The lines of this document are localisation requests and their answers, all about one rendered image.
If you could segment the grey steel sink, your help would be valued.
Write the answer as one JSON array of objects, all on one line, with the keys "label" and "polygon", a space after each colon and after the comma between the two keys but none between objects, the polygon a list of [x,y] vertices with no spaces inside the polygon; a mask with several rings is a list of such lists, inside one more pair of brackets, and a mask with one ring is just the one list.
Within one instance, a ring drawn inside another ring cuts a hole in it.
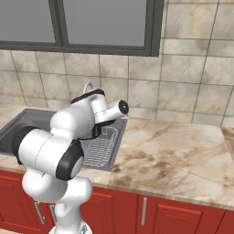
[{"label": "grey steel sink", "polygon": [[[49,121],[54,112],[52,111],[42,111],[35,109],[25,109],[21,111],[12,121],[10,121],[5,127],[0,130],[0,154],[13,156],[12,152],[12,139],[21,128],[25,126],[35,126],[41,130],[49,131]],[[90,169],[97,169],[102,171],[111,172],[112,167],[115,162],[116,155],[118,153],[122,136],[127,124],[127,119],[116,120],[113,124],[108,125],[109,127],[114,127],[119,131],[117,141],[114,145],[110,162],[103,167],[91,167],[83,166]]]}]

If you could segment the red cabinet door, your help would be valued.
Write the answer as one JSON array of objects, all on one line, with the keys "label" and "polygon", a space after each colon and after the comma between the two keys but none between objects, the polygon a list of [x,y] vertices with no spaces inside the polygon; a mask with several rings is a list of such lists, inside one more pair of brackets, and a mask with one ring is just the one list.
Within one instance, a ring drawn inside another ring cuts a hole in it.
[{"label": "red cabinet door", "polygon": [[144,226],[139,196],[136,234],[216,234],[226,210],[169,199],[147,197]]},{"label": "red cabinet door", "polygon": [[136,234],[138,196],[92,185],[69,188],[49,234]]},{"label": "red cabinet door", "polygon": [[234,211],[226,211],[216,234],[234,234]]},{"label": "red cabinet door", "polygon": [[21,234],[48,234],[55,226],[49,205],[35,201],[22,188],[22,174],[0,170],[0,229]]}]

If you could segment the dark grey framed window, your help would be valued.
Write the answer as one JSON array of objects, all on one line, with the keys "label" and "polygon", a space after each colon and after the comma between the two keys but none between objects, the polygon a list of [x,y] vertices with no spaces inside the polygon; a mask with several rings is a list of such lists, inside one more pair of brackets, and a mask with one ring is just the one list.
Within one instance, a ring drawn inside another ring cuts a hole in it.
[{"label": "dark grey framed window", "polygon": [[0,49],[157,57],[165,0],[0,0]]}]

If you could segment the white curved faucet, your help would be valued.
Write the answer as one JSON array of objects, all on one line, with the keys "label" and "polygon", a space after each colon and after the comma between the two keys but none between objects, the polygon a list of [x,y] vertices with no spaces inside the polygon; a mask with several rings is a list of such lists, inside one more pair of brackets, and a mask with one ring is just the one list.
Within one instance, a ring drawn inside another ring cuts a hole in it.
[{"label": "white curved faucet", "polygon": [[82,93],[86,93],[88,90],[93,90],[93,85],[91,82],[88,82],[84,85]]}]

